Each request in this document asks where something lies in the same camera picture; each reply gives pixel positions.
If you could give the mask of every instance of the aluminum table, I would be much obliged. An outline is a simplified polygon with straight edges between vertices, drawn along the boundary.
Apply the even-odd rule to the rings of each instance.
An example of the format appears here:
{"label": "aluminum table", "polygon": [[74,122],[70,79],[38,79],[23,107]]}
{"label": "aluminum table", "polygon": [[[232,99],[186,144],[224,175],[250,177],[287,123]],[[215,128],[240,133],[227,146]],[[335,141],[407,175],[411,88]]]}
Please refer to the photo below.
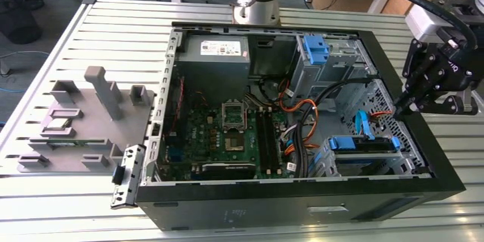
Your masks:
{"label": "aluminum table", "polygon": [[[412,34],[400,16],[282,9],[284,26],[374,31],[400,71]],[[82,5],[0,134],[0,241],[160,240],[223,241],[482,241],[484,238],[484,115],[427,114],[426,120],[466,183],[467,191],[430,202],[384,222],[290,226],[234,231],[162,232],[140,209],[111,210],[108,176],[16,173],[19,151],[54,101],[58,79],[84,82],[84,69],[104,66],[120,88],[156,90],[174,21],[230,23],[222,5],[98,0]]]}

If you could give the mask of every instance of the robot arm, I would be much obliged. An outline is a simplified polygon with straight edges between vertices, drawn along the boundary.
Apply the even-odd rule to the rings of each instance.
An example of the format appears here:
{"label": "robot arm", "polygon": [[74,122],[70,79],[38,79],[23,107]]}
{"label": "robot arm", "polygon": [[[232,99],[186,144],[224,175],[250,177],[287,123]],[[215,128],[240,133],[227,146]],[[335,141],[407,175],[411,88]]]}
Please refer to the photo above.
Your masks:
{"label": "robot arm", "polygon": [[[484,77],[484,0],[410,1],[415,5],[406,20],[415,39],[395,117],[412,112],[475,115],[471,91]],[[238,0],[234,21],[279,24],[278,0]]]}
{"label": "robot arm", "polygon": [[415,36],[403,68],[407,79],[395,116],[412,112],[475,115],[471,92],[484,77],[484,0],[434,0],[474,32],[476,46],[440,17],[415,5],[406,18]]}

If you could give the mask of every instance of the blue cable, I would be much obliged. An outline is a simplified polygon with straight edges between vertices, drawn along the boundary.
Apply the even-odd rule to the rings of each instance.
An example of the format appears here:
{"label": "blue cable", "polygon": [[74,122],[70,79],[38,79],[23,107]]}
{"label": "blue cable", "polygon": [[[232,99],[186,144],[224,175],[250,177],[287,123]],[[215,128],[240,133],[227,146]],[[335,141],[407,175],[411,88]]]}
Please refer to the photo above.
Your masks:
{"label": "blue cable", "polygon": [[0,91],[6,91],[6,92],[10,92],[10,93],[24,93],[27,90],[8,90],[8,89],[4,89],[4,88],[0,88]]}

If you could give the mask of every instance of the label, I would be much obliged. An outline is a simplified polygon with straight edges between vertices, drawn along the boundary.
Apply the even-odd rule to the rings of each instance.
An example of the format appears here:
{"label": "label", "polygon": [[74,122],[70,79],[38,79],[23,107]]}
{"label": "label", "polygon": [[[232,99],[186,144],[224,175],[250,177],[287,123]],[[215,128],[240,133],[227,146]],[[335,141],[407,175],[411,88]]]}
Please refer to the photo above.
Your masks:
{"label": "label", "polygon": [[319,207],[308,207],[310,213],[328,213],[328,212],[339,212],[346,211],[348,212],[348,209],[344,206],[319,206]]}
{"label": "label", "polygon": [[288,171],[296,171],[296,164],[294,164],[294,163],[288,163]]}
{"label": "label", "polygon": [[203,41],[200,55],[242,56],[240,42],[238,41]]}
{"label": "label", "polygon": [[290,89],[286,89],[284,93],[292,97],[295,95],[295,92],[292,92]]}

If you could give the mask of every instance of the metal bracket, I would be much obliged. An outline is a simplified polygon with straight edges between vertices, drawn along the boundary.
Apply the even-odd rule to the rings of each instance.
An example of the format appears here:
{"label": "metal bracket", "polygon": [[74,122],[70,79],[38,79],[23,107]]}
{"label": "metal bracket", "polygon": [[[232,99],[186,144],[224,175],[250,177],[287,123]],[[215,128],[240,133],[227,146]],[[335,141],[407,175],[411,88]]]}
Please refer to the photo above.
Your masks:
{"label": "metal bracket", "polygon": [[135,208],[136,191],[140,183],[146,146],[135,145],[126,149],[122,165],[115,169],[115,192],[111,208]]}

